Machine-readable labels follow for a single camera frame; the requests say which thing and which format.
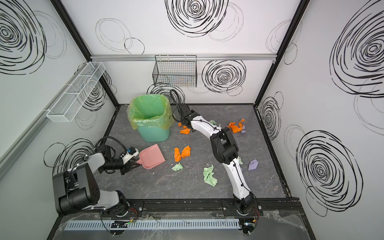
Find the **pink plastic dustpan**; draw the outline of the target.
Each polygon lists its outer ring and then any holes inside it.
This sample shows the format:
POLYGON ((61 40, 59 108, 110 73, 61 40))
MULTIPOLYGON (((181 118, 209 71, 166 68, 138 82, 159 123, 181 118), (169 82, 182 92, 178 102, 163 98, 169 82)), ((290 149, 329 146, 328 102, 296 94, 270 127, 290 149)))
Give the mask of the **pink plastic dustpan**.
POLYGON ((139 153, 139 160, 137 160, 136 163, 142 165, 145 169, 153 169, 165 161, 158 144, 155 144, 142 150, 139 153))

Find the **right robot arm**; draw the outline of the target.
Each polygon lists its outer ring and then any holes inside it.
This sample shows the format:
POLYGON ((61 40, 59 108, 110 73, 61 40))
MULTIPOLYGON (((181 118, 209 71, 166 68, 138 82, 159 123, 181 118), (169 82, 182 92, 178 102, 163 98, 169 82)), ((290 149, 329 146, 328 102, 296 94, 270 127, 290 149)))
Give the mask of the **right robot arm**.
POLYGON ((235 206, 237 212, 242 216, 246 216, 249 213, 255 214, 255 217, 259 218, 259 203, 256 196, 246 184, 243 176, 238 154, 239 147, 232 130, 229 127, 220 128, 211 124, 200 114, 191 110, 187 104, 178 104, 175 99, 177 95, 175 90, 170 90, 170 98, 176 105, 180 116, 178 119, 174 117, 174 120, 191 129, 193 132, 198 131, 210 139, 215 159, 224 166, 229 176, 233 188, 233 195, 236 199, 235 206))

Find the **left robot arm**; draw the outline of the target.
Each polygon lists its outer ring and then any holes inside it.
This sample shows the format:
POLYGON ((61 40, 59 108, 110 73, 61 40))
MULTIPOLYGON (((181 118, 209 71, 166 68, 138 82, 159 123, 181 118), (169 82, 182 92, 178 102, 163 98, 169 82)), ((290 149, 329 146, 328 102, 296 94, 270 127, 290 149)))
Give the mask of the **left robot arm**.
POLYGON ((51 166, 56 211, 60 215, 98 211, 118 218, 137 214, 121 191, 101 190, 95 174, 124 175, 140 166, 139 159, 137 148, 127 148, 111 136, 95 144, 79 138, 64 145, 51 166))

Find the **orange paper scrap near bin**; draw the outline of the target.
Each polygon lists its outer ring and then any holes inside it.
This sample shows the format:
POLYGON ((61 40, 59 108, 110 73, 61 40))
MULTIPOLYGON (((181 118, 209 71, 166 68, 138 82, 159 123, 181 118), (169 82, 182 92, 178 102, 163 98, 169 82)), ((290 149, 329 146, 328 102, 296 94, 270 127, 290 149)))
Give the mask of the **orange paper scrap near bin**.
POLYGON ((181 134, 188 135, 191 132, 191 129, 183 125, 182 123, 178 123, 178 126, 181 128, 180 129, 181 134))

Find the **green orange scrap middle back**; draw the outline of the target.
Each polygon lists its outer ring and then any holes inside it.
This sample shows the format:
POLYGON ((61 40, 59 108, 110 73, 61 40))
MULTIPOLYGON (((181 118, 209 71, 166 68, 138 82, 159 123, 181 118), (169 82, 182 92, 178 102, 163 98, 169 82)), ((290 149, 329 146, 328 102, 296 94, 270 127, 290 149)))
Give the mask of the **green orange scrap middle back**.
POLYGON ((216 121, 214 121, 214 120, 210 120, 209 121, 209 123, 211 124, 211 125, 213 125, 213 126, 216 126, 216 127, 221 127, 221 125, 220 124, 218 124, 216 121))

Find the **yellow-green bin liner bag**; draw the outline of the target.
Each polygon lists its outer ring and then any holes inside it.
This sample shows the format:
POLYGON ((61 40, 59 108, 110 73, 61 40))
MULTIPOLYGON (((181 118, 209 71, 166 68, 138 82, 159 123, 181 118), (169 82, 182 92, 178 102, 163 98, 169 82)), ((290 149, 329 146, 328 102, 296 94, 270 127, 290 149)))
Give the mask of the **yellow-green bin liner bag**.
POLYGON ((134 130, 143 128, 169 129, 175 122, 168 98, 164 95, 142 95, 134 98, 127 109, 134 130))

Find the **orange paper scrap centre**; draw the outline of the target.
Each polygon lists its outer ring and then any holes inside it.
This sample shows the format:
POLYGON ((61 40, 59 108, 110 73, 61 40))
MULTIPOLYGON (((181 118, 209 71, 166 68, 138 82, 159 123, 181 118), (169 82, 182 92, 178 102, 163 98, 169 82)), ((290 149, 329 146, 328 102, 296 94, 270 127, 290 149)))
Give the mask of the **orange paper scrap centre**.
POLYGON ((181 161, 183 158, 189 157, 191 155, 191 147, 186 146, 182 151, 179 148, 174 148, 174 159, 175 162, 181 161))

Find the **green trash bin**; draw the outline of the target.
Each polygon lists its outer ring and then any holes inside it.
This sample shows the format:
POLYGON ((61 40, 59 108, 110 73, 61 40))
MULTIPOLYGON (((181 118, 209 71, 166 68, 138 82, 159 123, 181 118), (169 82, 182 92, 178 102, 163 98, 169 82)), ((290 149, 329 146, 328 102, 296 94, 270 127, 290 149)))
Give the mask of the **green trash bin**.
POLYGON ((137 131, 146 142, 163 142, 169 138, 170 129, 139 127, 137 131))

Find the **orange paper scrap far right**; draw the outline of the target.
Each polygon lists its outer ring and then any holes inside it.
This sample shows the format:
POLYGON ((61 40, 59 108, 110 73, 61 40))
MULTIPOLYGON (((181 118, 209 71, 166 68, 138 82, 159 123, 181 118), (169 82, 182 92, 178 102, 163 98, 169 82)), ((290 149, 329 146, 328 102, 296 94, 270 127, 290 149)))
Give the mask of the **orange paper scrap far right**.
POLYGON ((245 126, 244 126, 245 119, 241 119, 238 123, 230 122, 228 127, 231 129, 232 133, 245 133, 245 126))

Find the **small green scrap centre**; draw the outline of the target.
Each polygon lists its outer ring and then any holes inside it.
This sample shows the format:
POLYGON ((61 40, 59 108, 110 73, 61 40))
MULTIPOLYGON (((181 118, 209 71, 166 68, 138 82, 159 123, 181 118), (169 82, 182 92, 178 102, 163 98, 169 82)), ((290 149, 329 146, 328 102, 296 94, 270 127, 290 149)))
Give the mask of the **small green scrap centre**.
POLYGON ((174 165, 174 166, 172 167, 172 170, 175 171, 175 172, 180 171, 180 170, 183 170, 183 169, 184 169, 184 167, 183 167, 182 164, 180 164, 180 163, 178 163, 178 164, 176 164, 176 165, 174 165))

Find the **green paper scrap front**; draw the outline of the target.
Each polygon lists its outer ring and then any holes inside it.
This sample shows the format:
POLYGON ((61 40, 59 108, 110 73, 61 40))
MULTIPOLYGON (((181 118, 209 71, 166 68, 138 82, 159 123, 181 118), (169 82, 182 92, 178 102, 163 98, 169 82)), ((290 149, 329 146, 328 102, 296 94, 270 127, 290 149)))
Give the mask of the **green paper scrap front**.
POLYGON ((204 168, 203 175, 204 175, 204 182, 212 187, 215 187, 218 180, 214 177, 214 166, 211 165, 208 168, 204 168))

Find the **purple paper scrap right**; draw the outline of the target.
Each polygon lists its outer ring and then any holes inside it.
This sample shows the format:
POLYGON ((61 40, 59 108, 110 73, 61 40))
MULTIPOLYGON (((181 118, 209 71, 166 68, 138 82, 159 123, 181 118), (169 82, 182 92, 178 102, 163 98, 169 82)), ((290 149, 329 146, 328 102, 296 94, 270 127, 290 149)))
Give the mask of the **purple paper scrap right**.
POLYGON ((248 167, 248 170, 249 171, 252 171, 252 170, 256 170, 257 167, 259 165, 259 162, 257 160, 252 160, 250 163, 249 163, 249 167, 248 167))

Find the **white mesh wall shelf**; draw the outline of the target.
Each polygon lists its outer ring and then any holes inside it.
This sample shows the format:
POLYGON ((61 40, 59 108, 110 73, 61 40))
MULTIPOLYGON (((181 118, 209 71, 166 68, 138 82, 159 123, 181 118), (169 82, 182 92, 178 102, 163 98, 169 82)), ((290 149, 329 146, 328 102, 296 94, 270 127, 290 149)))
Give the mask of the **white mesh wall shelf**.
POLYGON ((100 79, 106 68, 102 62, 88 62, 80 67, 46 117, 54 123, 70 123, 84 108, 96 112, 106 101, 100 79))

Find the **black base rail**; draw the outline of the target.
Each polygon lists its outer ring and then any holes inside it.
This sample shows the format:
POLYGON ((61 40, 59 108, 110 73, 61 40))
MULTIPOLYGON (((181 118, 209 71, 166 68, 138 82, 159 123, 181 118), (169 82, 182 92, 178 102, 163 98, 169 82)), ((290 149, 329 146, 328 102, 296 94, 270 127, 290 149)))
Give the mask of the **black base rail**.
POLYGON ((154 212, 213 212, 224 216, 239 216, 257 209, 263 211, 297 210, 302 208, 298 198, 258 198, 253 201, 246 212, 240 211, 240 205, 233 199, 150 199, 127 200, 129 206, 139 215, 154 212))

